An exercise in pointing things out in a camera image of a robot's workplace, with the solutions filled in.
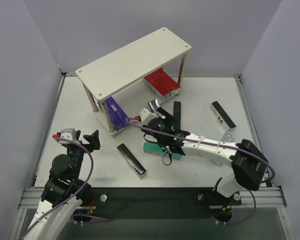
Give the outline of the purple toothpaste box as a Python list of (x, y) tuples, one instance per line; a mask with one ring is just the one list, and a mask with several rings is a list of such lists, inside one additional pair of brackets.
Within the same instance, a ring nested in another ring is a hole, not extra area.
[(108, 113), (109, 113), (109, 116), (110, 116), (110, 120), (111, 120), (111, 123), (114, 127), (114, 129), (116, 131), (119, 131), (120, 129), (123, 128), (123, 123), (122, 121), (120, 120), (120, 118), (117, 116), (116, 112), (113, 110), (113, 108), (111, 107), (111, 105), (109, 104), (109, 101), (106, 100), (106, 106), (107, 106), (107, 109), (108, 109)]
[(121, 120), (123, 128), (126, 128), (128, 126), (128, 123), (126, 122), (126, 118), (128, 117), (127, 114), (123, 111), (123, 109), (115, 100), (113, 101), (111, 107), (115, 111), (118, 118)]

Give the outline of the red silver toothpaste box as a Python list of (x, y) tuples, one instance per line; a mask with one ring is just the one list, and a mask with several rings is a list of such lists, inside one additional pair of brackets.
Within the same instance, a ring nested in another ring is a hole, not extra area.
[(155, 71), (151, 76), (160, 85), (158, 92), (163, 97), (179, 88), (178, 84), (163, 70)]

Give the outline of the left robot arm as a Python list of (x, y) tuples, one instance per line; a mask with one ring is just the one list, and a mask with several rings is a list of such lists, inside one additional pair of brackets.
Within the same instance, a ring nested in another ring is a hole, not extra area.
[(84, 135), (73, 128), (62, 129), (52, 136), (66, 148), (65, 154), (57, 155), (51, 163), (48, 181), (27, 230), (21, 240), (55, 240), (77, 207), (90, 203), (92, 193), (88, 180), (80, 179), (84, 157), (92, 158), (92, 152), (101, 148), (99, 131)]

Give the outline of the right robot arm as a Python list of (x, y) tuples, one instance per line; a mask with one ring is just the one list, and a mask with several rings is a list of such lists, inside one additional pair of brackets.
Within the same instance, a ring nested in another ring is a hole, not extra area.
[(242, 189), (257, 191), (261, 186), (268, 160), (250, 140), (216, 141), (185, 130), (175, 131), (174, 117), (164, 110), (159, 116), (143, 108), (137, 120), (143, 124), (141, 130), (155, 138), (169, 155), (197, 156), (232, 169), (215, 184), (211, 192), (215, 203), (223, 204)]

